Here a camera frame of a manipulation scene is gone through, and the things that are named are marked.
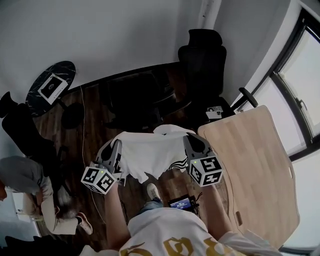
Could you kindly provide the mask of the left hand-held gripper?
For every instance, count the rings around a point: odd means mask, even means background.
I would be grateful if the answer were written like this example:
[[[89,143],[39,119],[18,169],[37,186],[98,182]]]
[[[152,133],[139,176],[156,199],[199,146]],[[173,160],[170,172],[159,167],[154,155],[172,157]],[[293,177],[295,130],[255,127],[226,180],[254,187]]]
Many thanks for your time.
[[[84,170],[81,183],[95,193],[106,195],[111,187],[122,179],[120,160],[122,142],[118,139],[105,143],[94,161]]]

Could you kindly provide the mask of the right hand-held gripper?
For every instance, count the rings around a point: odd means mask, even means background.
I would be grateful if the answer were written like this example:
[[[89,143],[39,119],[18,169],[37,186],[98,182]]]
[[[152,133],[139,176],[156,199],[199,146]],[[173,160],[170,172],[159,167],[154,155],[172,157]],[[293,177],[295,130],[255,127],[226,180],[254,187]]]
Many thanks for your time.
[[[200,186],[218,184],[223,177],[223,165],[209,142],[197,134],[183,137],[187,156],[188,174]]]

